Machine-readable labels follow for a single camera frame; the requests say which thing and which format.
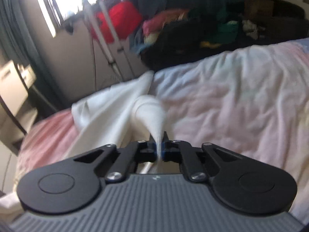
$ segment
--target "pile of clothes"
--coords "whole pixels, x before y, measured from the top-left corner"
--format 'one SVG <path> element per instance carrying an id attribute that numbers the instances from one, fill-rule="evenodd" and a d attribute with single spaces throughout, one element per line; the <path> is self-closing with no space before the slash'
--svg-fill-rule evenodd
<path id="1" fill-rule="evenodd" d="M 259 38 L 265 38 L 265 30 L 265 27 L 257 26 L 250 20 L 243 20 L 243 31 L 246 33 L 246 36 L 249 36 L 254 40 L 258 40 Z"/>
<path id="2" fill-rule="evenodd" d="M 184 52 L 188 49 L 215 49 L 235 41 L 239 23 L 225 8 L 216 15 L 204 8 L 170 9 L 144 21 L 143 42 L 135 52 L 152 46 L 161 53 Z"/>

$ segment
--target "gray textured surface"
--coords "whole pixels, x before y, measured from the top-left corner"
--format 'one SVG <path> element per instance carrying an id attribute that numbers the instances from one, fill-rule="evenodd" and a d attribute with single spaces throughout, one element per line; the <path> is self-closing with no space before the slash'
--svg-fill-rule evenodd
<path id="1" fill-rule="evenodd" d="M 208 188 L 182 175 L 131 175 L 108 185 L 87 208 L 65 216 L 27 213 L 11 224 L 16 232 L 297 232 L 302 228 L 288 213 L 248 217 L 218 203 Z"/>

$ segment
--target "pink bedsheet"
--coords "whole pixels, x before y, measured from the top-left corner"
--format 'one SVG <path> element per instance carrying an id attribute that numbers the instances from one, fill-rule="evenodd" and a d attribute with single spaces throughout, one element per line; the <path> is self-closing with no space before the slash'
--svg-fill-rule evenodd
<path id="1" fill-rule="evenodd" d="M 38 122 L 21 145 L 15 182 L 35 168 L 60 161 L 77 135 L 71 109 Z"/>

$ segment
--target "white blanket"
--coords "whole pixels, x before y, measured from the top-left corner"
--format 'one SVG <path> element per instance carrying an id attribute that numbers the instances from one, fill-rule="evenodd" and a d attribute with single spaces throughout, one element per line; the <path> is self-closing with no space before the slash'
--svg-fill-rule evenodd
<path id="1" fill-rule="evenodd" d="M 175 139 L 212 142 L 289 172 L 309 222 L 309 54 L 297 43 L 224 52 L 155 74 Z"/>
<path id="2" fill-rule="evenodd" d="M 138 79 L 113 85 L 73 104 L 72 115 L 80 134 L 64 158 L 109 143 L 127 145 L 133 136 L 132 109 L 140 96 L 148 94 L 152 78 L 153 72 L 146 72 Z"/>

